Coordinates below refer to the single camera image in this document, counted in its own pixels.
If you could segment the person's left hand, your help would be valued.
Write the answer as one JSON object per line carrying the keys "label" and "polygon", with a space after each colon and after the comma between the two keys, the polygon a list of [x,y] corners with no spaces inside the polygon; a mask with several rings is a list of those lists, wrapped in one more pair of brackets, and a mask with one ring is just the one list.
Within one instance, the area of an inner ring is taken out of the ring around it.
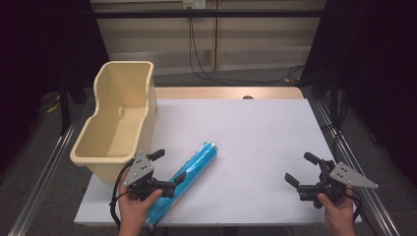
{"label": "person's left hand", "polygon": [[144,201],[134,200],[127,193],[128,189],[119,185],[122,197],[118,199],[121,227],[140,228],[145,225],[149,208],[161,197],[162,191],[155,190]]}

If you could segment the white wall socket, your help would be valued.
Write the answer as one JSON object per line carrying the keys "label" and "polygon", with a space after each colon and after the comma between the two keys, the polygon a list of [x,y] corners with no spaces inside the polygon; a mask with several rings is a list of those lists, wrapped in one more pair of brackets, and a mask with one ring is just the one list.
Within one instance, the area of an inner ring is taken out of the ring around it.
{"label": "white wall socket", "polygon": [[186,10],[204,10],[206,7],[206,0],[183,0],[183,8]]}

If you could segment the blue plastic wrap roll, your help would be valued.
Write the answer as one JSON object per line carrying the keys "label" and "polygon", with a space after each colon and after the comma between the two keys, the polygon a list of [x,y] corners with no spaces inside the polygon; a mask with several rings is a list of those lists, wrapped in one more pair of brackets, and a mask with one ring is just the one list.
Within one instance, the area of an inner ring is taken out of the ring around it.
{"label": "blue plastic wrap roll", "polygon": [[159,198],[149,209],[146,225],[154,228],[157,223],[169,212],[176,202],[190,189],[201,174],[211,165],[217,157],[217,146],[212,142],[205,142],[192,157],[169,179],[174,181],[182,174],[183,182],[176,186],[172,197]]}

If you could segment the black metal stand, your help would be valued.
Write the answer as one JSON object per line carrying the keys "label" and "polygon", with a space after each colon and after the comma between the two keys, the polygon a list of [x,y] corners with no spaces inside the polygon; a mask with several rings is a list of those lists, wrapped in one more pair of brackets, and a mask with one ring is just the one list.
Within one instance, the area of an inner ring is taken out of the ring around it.
{"label": "black metal stand", "polygon": [[338,123],[338,86],[337,86],[337,75],[335,72],[331,75],[331,88],[330,88],[330,119],[333,127],[337,126]]}
{"label": "black metal stand", "polygon": [[64,77],[60,78],[59,83],[59,97],[60,97],[60,108],[61,108],[61,132],[60,135],[63,136],[71,124],[70,118],[70,109],[69,109],[69,99],[68,91],[66,87],[66,80]]}

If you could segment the person's right hand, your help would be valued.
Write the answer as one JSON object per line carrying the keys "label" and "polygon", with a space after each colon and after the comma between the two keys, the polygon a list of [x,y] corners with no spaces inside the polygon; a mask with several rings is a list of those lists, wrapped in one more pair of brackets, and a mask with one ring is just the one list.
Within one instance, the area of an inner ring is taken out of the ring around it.
{"label": "person's right hand", "polygon": [[353,195],[351,189],[346,190],[346,197],[339,203],[333,203],[325,194],[318,194],[319,202],[325,208],[325,223],[328,231],[354,230]]}

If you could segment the black curtain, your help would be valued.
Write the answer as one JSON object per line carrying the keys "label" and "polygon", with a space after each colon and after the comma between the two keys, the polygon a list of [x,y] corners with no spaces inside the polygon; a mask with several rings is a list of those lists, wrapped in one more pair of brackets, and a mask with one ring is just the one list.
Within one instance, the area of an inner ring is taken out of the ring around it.
{"label": "black curtain", "polygon": [[0,175],[34,125],[40,101],[66,87],[77,101],[108,61],[90,0],[0,0]]}
{"label": "black curtain", "polygon": [[417,185],[417,0],[326,0],[301,81],[345,91]]}

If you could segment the black horizontal frame bar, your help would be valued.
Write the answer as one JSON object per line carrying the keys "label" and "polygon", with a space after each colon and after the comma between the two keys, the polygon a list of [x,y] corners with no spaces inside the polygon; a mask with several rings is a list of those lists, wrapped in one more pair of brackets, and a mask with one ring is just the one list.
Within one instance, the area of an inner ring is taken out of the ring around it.
{"label": "black horizontal frame bar", "polygon": [[153,19],[153,18],[316,18],[325,10],[94,10],[98,19]]}

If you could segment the cream plastic bin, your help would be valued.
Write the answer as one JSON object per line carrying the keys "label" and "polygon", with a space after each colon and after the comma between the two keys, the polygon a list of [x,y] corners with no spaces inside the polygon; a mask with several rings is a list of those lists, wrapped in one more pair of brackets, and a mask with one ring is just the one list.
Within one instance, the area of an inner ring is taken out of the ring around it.
{"label": "cream plastic bin", "polygon": [[111,61],[93,83],[95,109],[70,153],[98,179],[116,180],[138,152],[150,152],[157,100],[149,61]]}

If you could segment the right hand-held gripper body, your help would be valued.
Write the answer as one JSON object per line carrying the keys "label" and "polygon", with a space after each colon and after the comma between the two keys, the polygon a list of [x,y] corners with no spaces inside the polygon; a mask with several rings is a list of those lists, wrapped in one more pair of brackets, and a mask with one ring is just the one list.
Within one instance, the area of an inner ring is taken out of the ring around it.
{"label": "right hand-held gripper body", "polygon": [[325,194],[333,203],[339,202],[345,195],[348,186],[378,189],[379,185],[353,168],[331,160],[321,159],[317,164],[321,170],[319,182],[315,185],[299,185],[298,194],[301,201],[312,201],[316,208],[322,204],[318,194]]}

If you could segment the white table mat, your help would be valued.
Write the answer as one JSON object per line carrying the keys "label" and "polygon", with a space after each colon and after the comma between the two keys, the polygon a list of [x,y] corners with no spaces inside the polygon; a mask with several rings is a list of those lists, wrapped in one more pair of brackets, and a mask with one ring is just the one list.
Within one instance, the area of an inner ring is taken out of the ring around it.
{"label": "white table mat", "polygon": [[[306,99],[161,99],[157,103],[150,152],[159,180],[172,177],[203,145],[217,157],[159,221],[161,227],[321,224],[324,213],[300,201],[287,184],[290,173],[315,184],[320,169],[305,152],[331,153]],[[113,182],[90,178],[75,220],[107,226]]]}

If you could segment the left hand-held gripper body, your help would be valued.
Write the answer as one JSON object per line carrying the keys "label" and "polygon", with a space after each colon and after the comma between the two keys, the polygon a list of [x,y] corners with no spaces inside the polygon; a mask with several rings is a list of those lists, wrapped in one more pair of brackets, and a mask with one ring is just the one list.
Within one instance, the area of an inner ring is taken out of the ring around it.
{"label": "left hand-held gripper body", "polygon": [[137,154],[123,182],[133,196],[141,201],[155,190],[156,179],[153,177],[151,162],[150,154]]}

